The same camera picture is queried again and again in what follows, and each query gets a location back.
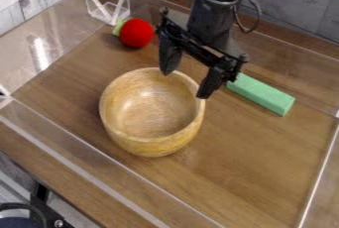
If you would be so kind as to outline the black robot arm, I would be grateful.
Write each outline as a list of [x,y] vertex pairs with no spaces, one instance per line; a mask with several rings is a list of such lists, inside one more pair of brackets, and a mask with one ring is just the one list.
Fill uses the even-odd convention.
[[238,8],[244,0],[194,0],[184,15],[169,8],[160,9],[158,68],[162,74],[178,67],[181,56],[189,55],[208,72],[196,93],[206,99],[213,91],[237,79],[248,55],[237,47],[232,28],[241,24]]

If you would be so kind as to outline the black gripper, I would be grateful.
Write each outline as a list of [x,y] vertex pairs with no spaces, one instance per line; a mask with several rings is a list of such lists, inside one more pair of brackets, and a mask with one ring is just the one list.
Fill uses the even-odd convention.
[[181,54],[186,53],[209,68],[196,93],[200,99],[208,99],[224,81],[234,81],[248,62],[246,55],[220,51],[213,54],[214,48],[204,46],[186,31],[188,16],[178,11],[162,7],[158,11],[161,20],[156,26],[158,43],[158,68],[168,75],[178,66]]

